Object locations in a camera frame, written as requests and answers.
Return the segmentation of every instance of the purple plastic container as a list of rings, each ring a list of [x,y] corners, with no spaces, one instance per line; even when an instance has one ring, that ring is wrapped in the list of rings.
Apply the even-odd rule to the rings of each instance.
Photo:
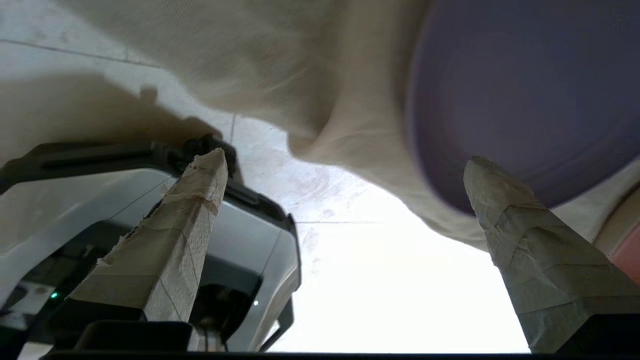
[[[434,1],[406,116],[413,155],[449,205],[472,213],[471,156],[548,207],[640,152],[640,1]]]

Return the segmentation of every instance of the beige cloth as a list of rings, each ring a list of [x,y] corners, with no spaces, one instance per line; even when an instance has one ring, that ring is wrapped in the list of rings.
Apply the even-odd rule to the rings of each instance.
[[[176,74],[208,106],[284,128],[295,156],[340,165],[397,195],[438,233],[486,250],[475,218],[440,201],[408,152],[404,96],[430,2],[59,2]],[[636,161],[554,213],[592,241],[638,179]]]

